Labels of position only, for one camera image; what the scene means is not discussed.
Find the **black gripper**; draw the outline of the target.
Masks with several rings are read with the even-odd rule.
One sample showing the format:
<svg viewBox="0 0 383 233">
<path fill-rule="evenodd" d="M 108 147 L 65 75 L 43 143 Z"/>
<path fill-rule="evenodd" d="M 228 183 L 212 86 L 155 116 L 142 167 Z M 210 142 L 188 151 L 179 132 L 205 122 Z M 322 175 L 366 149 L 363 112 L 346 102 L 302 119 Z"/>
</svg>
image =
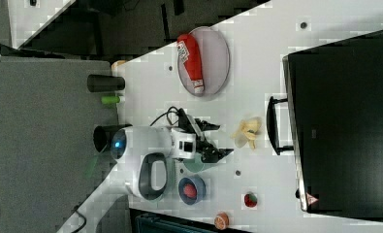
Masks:
<svg viewBox="0 0 383 233">
<path fill-rule="evenodd" d="M 234 151 L 233 149 L 218 149 L 208 142 L 205 131 L 218 130 L 219 125 L 193 118 L 183 109 L 178 110 L 177 116 L 178 126 L 187 137 L 182 150 L 189 152 L 191 159 L 199 153 L 204 163 L 217 163 Z"/>
</svg>

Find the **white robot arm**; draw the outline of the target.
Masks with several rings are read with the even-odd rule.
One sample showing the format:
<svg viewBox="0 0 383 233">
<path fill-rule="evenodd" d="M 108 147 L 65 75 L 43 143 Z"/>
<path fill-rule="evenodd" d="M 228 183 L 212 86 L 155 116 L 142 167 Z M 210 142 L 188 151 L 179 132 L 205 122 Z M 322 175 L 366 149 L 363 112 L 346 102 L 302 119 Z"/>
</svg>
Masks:
<svg viewBox="0 0 383 233">
<path fill-rule="evenodd" d="M 122 196 L 133 195 L 147 201 L 160 198 L 166 188 L 152 187 L 155 162 L 168 169 L 171 159 L 188 160 L 198 154 L 202 162 L 213 164 L 233 152 L 219 149 L 207 140 L 205 133 L 217 130 L 217 124 L 194 118 L 183 109 L 177 109 L 176 116 L 177 125 L 118 129 L 109 142 L 116 164 L 56 233 L 96 233 L 99 222 Z"/>
</svg>

